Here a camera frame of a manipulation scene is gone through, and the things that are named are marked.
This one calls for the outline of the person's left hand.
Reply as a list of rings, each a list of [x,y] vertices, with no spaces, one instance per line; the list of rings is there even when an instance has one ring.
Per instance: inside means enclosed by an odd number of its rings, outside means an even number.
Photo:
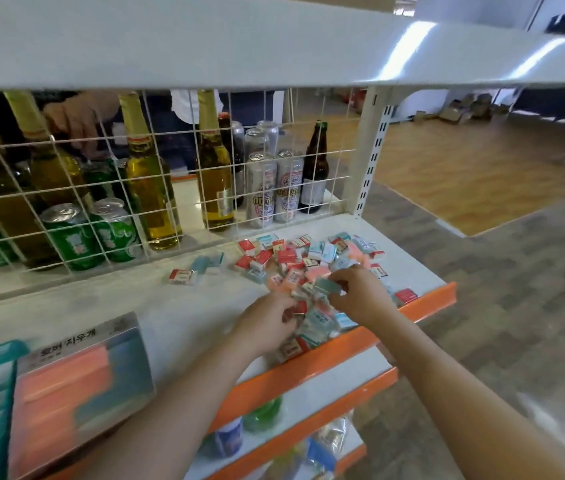
[[[294,298],[283,292],[271,292],[256,299],[241,314],[230,333],[240,353],[254,360],[274,352],[295,332],[295,323],[282,323],[285,309],[294,306]]]

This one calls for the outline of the person's right hand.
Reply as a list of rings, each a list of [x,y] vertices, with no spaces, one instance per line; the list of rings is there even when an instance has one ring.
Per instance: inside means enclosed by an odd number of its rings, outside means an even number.
[[[387,331],[400,317],[397,307],[380,279],[362,265],[340,269],[328,277],[342,291],[328,296],[336,310],[373,331]]]

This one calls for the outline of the person's left forearm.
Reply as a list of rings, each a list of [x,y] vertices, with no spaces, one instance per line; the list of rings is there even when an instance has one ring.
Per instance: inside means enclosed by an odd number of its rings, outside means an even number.
[[[221,404],[262,351],[231,333],[103,446],[79,480],[182,480]]]

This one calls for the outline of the person's right forearm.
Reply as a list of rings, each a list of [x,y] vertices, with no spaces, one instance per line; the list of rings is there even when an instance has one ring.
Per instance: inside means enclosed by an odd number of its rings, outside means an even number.
[[[388,349],[467,480],[565,480],[565,450],[397,310],[367,327]]]

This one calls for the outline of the pile of wrapped erasers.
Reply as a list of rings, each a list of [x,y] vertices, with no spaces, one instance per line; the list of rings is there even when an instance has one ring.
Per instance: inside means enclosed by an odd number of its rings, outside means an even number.
[[[301,297],[307,298],[309,300],[309,310],[306,314],[302,327],[299,330],[296,330],[289,339],[285,340],[282,345],[280,345],[276,349],[282,349],[283,359],[287,360],[289,358],[294,358],[295,356],[308,352],[308,350],[310,350],[311,344],[324,344],[325,339],[328,338],[331,332],[341,331],[342,329],[349,328],[351,324],[354,324],[359,328],[365,328],[352,321],[345,313],[339,312],[333,306],[331,306],[328,300],[329,295],[325,295],[314,288],[313,283],[318,277],[324,277],[328,279],[329,275],[340,269],[349,268],[351,266],[359,264],[372,271],[380,279],[393,300],[393,294],[391,294],[387,288],[387,285],[390,284],[390,281],[386,274],[386,269],[383,266],[372,260],[369,260],[367,255],[360,255],[360,259],[356,259],[354,256],[349,255],[346,255],[345,258],[346,261],[350,263],[350,266],[340,267],[337,269],[331,269],[324,266],[307,267],[306,265],[304,265],[302,269],[299,269],[294,264],[288,265],[288,274],[286,278],[283,281],[274,283],[274,287],[271,288],[270,292],[283,292],[287,295],[290,295],[292,298],[294,298],[294,300]],[[219,344],[224,338],[230,335],[232,330],[228,334],[224,335],[221,339],[219,339],[216,343],[214,343],[214,345],[212,345],[210,348],[205,350],[205,352],[210,350],[215,345]]]

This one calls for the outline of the green plastic bottle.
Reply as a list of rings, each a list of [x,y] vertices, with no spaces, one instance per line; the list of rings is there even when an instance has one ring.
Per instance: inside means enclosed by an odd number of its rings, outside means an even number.
[[[243,430],[249,434],[263,433],[274,428],[283,415],[284,396],[264,403],[242,418]]]

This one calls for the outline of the silver red beer can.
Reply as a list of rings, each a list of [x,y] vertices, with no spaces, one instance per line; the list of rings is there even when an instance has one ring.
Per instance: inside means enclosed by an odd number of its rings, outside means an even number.
[[[298,211],[304,158],[300,152],[280,150],[276,155],[277,181],[275,185],[274,220],[288,223]]]
[[[245,158],[252,153],[263,153],[267,150],[268,135],[261,127],[245,130]]]
[[[271,153],[249,154],[246,166],[246,218],[254,228],[263,229],[273,222],[277,163]]]
[[[275,121],[260,120],[257,123],[257,128],[260,129],[263,140],[263,151],[267,153],[276,154],[278,148],[278,138],[280,133],[280,126]]]

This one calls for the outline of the brown beer bottle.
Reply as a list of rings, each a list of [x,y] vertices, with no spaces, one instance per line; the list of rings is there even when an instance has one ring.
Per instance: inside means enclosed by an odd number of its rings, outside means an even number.
[[[328,123],[318,120],[315,124],[310,143],[305,151],[302,190],[299,211],[313,214],[323,206],[326,190],[326,179],[329,174],[327,161]]]

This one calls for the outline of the clear plastic packet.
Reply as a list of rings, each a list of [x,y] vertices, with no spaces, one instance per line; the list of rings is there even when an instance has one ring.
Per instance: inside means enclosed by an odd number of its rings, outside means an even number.
[[[322,426],[308,439],[306,462],[317,473],[333,474],[352,426],[353,411]]]

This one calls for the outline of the white blue bottle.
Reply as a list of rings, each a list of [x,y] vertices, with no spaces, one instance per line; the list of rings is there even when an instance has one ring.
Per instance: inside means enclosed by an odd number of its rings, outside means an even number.
[[[235,456],[243,446],[243,418],[238,417],[215,430],[212,439],[217,457]]]

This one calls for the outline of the cardboard boxes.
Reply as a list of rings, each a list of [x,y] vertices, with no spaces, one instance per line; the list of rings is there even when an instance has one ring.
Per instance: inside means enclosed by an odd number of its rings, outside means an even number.
[[[452,100],[447,106],[443,107],[435,114],[417,111],[411,121],[421,123],[426,120],[439,119],[459,125],[470,120],[490,120],[496,108],[497,105],[493,104],[491,94],[469,94],[464,96],[461,100]]]

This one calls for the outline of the eraser display box clear lid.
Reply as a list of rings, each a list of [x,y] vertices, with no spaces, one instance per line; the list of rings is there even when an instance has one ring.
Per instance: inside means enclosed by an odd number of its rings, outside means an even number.
[[[17,361],[8,480],[35,480],[103,438],[156,395],[135,312]]]

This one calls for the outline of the white metal shelf rack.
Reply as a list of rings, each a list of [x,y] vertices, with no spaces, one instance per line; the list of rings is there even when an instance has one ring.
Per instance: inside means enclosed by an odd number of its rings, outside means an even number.
[[[413,89],[443,86],[565,87],[565,40],[478,25],[408,21],[351,8],[288,0],[0,0],[0,89],[219,89],[353,87],[370,83],[358,144],[368,157],[381,142],[389,102]],[[238,225],[213,236],[193,217],[197,204],[176,190],[183,228],[177,251],[149,251],[138,265],[74,274],[23,265],[0,268],[0,342],[39,348],[73,331],[135,312],[153,378],[162,380],[229,325],[253,283],[168,285],[167,263],[201,250],[232,251]]]

